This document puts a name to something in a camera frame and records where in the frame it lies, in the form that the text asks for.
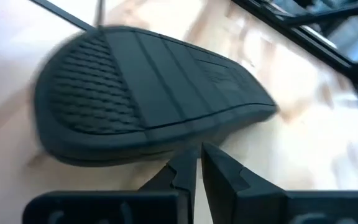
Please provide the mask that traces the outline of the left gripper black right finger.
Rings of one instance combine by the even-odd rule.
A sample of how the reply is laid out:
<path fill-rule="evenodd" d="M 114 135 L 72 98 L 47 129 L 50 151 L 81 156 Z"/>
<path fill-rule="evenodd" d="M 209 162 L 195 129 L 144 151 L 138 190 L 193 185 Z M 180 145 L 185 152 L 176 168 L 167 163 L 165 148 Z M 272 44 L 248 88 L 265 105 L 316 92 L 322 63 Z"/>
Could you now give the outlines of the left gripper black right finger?
<path fill-rule="evenodd" d="M 283 190 L 220 148 L 201 148 L 214 224 L 358 224 L 358 190 Z"/>

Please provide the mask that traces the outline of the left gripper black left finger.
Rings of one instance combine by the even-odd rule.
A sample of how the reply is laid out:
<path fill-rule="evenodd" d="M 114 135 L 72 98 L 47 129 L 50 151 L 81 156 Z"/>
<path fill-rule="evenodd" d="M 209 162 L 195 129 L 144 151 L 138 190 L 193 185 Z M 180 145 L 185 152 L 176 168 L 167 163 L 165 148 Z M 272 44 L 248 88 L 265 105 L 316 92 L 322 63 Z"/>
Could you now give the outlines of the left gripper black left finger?
<path fill-rule="evenodd" d="M 39 195 L 22 224 L 193 224 L 197 160 L 193 147 L 176 153 L 138 190 Z"/>

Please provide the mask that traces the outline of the black rubber slide sandal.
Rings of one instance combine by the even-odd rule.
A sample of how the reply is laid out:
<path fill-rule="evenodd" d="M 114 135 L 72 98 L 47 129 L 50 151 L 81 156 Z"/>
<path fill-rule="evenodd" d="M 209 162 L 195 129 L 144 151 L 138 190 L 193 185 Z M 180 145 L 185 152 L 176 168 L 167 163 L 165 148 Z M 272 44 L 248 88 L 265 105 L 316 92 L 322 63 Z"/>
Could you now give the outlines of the black rubber slide sandal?
<path fill-rule="evenodd" d="M 76 35 L 41 69 L 34 120 L 66 164 L 104 167 L 222 142 L 278 110 L 237 62 L 166 35 L 110 26 Z"/>

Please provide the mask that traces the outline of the black aluminium table frame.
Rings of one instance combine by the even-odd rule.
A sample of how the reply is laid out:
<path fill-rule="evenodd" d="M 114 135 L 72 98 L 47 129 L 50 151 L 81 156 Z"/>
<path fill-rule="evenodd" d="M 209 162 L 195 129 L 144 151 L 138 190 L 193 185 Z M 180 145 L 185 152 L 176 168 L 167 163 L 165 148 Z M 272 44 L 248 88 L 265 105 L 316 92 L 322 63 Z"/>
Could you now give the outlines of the black aluminium table frame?
<path fill-rule="evenodd" d="M 273 6 L 270 0 L 231 0 L 256 18 L 289 38 L 311 55 L 345 75 L 358 86 L 358 62 L 325 43 L 306 30 L 306 25 L 358 16 L 358 2 L 337 9 L 293 16 Z"/>

